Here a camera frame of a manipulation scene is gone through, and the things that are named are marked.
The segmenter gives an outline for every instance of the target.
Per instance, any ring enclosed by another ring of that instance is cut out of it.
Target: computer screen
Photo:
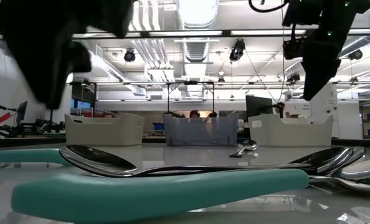
[[[246,96],[247,118],[261,114],[272,114],[272,99],[247,95]]]
[[[17,114],[16,114],[16,122],[20,123],[21,121],[24,120],[24,115],[26,114],[26,108],[27,108],[27,101],[19,105],[19,108],[17,109]]]

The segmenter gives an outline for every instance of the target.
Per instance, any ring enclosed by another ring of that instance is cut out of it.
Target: spoon bowl
[[[338,169],[331,177],[310,176],[310,183],[334,182],[347,189],[370,193],[370,160]]]

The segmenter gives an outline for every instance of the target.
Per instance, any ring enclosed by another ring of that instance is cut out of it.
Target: table
[[[28,146],[27,148],[60,147],[61,144]],[[258,157],[230,158],[234,147],[166,147],[165,144],[143,144],[131,147],[100,147],[124,157],[139,167],[170,165],[238,165],[281,164],[324,148],[260,147]],[[366,156],[370,159],[370,149]],[[0,164],[0,224],[33,224],[60,222],[43,220],[11,212],[10,198],[19,182],[58,175],[63,172],[84,174],[74,167],[47,163]],[[323,184],[320,189],[309,187],[239,202],[203,208],[170,217],[134,223],[370,223],[370,196],[356,195],[347,190]]]

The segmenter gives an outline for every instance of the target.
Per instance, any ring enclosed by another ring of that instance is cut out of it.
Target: teal handle
[[[0,151],[0,162],[53,162],[72,166],[60,154],[59,149],[18,149]]]
[[[60,222],[119,223],[307,186],[307,174],[298,169],[124,179],[62,174],[15,186],[11,207]]]

